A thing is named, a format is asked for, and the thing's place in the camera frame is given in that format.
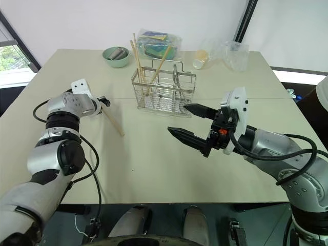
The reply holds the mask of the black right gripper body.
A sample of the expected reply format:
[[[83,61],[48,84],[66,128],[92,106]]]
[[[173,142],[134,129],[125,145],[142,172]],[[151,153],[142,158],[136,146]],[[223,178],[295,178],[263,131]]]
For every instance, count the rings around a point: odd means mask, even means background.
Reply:
[[[235,110],[224,114],[222,110],[207,108],[206,118],[212,119],[210,132],[207,136],[205,147],[201,151],[204,157],[208,157],[211,149],[225,149],[230,141],[229,131],[233,133],[237,127],[237,112]]]

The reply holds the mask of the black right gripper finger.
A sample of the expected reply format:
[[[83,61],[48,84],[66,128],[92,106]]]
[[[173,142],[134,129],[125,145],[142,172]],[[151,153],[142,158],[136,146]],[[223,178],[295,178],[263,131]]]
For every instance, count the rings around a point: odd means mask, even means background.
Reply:
[[[168,131],[181,143],[200,151],[205,155],[206,140],[183,128],[168,127]]]
[[[200,104],[185,104],[184,108],[195,116],[201,118],[214,119],[218,113],[217,109],[212,109]]]

